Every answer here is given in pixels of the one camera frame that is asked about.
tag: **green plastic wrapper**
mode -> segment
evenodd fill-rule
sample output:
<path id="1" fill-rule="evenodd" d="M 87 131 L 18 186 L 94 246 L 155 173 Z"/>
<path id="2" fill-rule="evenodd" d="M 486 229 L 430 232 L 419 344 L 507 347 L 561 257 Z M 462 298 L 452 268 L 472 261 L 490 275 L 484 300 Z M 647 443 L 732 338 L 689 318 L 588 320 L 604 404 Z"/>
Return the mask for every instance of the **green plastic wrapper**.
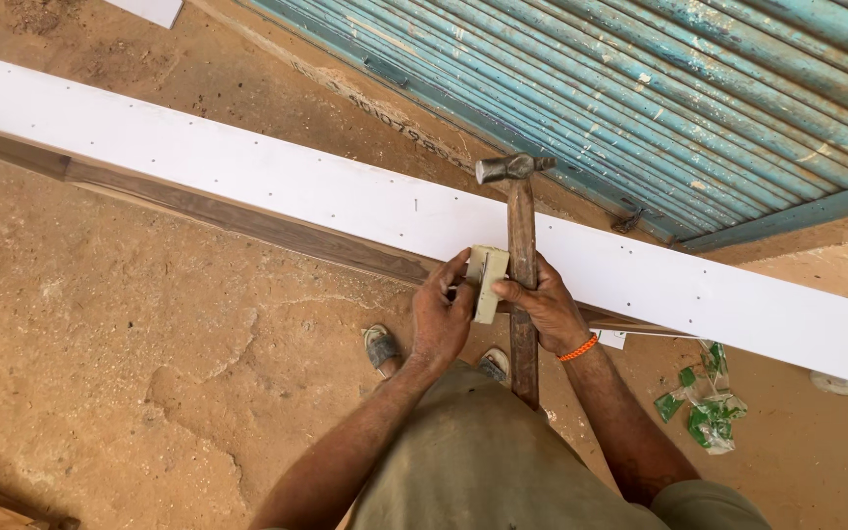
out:
<path id="1" fill-rule="evenodd" d="M 722 454 L 735 449 L 731 422 L 748 413 L 748 405 L 731 393 L 728 381 L 728 363 L 722 344 L 700 341 L 703 346 L 702 366 L 706 373 L 696 375 L 692 368 L 679 373 L 682 387 L 653 402 L 664 423 L 687 400 L 692 403 L 689 412 L 689 434 L 709 454 Z"/>

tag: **orange wristband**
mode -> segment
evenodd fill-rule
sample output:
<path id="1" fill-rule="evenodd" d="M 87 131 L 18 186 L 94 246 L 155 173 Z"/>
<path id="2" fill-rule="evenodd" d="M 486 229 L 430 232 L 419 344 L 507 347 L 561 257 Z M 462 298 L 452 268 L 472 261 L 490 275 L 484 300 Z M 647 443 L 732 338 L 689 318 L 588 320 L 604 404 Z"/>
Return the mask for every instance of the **orange wristband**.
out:
<path id="1" fill-rule="evenodd" d="M 594 346 L 595 344 L 597 344 L 597 334 L 596 334 L 596 333 L 592 333 L 592 334 L 591 334 L 591 339 L 588 339 L 588 342 L 586 342 L 586 343 L 582 344 L 582 347 L 581 347 L 581 348 L 578 348 L 577 350 L 575 350 L 574 352 L 571 352 L 571 353 L 570 353 L 570 354 L 568 354 L 568 355 L 562 355 L 562 356 L 558 357 L 558 360 L 560 360 L 560 361 L 565 361 L 565 360 L 571 360 L 571 359 L 573 359 L 573 358 L 575 358 L 575 357 L 579 357 L 579 356 L 581 356 L 584 352 L 586 352 L 586 351 L 590 350 L 590 349 L 591 349 L 591 347 L 592 347 L 592 346 Z"/>

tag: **man's right hand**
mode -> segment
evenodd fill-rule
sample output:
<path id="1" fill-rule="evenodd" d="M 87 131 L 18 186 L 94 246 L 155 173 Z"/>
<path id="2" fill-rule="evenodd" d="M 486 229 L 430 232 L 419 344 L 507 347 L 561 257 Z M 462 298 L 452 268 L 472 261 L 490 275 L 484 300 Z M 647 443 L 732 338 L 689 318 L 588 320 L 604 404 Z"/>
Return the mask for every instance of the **man's right hand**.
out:
<path id="1" fill-rule="evenodd" d="M 512 280 L 500 280 L 493 284 L 493 292 L 531 316 L 543 348 L 555 355 L 567 355 L 591 339 L 591 330 L 558 271 L 541 254 L 536 253 L 536 257 L 539 283 L 535 291 Z"/>

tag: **white laminated board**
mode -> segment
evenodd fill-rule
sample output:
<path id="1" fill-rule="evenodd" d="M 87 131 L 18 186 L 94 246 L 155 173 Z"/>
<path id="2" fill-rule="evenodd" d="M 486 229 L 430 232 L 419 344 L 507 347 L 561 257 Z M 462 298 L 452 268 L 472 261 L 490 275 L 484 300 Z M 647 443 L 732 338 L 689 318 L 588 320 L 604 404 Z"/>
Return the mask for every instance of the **white laminated board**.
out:
<path id="1" fill-rule="evenodd" d="M 107 2 L 168 29 L 172 29 L 175 17 L 182 9 L 182 0 L 107 0 Z"/>
<path id="2" fill-rule="evenodd" d="M 506 205 L 0 61 L 0 134 L 433 259 Z M 536 214 L 576 300 L 848 379 L 848 299 Z"/>

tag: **corrugated metal shutter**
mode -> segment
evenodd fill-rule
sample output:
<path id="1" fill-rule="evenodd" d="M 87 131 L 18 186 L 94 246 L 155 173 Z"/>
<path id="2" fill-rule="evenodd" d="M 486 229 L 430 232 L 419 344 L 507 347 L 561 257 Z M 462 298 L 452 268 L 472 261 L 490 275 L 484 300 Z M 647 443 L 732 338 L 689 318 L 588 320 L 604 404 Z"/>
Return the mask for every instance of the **corrugated metal shutter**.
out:
<path id="1" fill-rule="evenodd" d="M 848 0 L 238 0 L 659 239 L 848 215 Z"/>

